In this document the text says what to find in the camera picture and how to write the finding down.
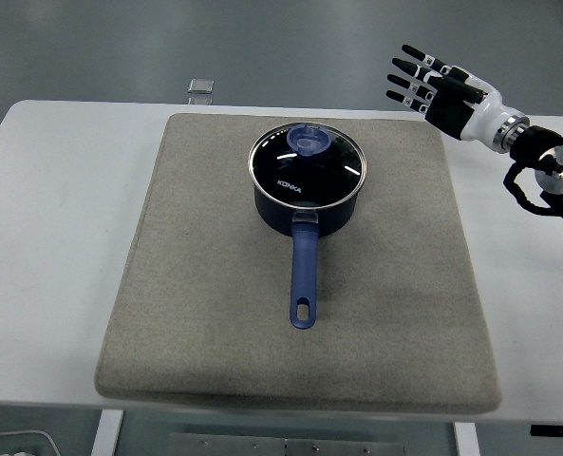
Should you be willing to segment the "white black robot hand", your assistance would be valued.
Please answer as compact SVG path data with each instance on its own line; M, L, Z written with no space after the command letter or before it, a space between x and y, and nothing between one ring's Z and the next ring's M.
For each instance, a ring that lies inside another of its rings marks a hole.
M422 114L442 133L503 153L509 136L530 125L524 113L504 104L498 89L464 68L408 44L402 52L408 58L392 60L402 73L387 76L397 88L386 97Z

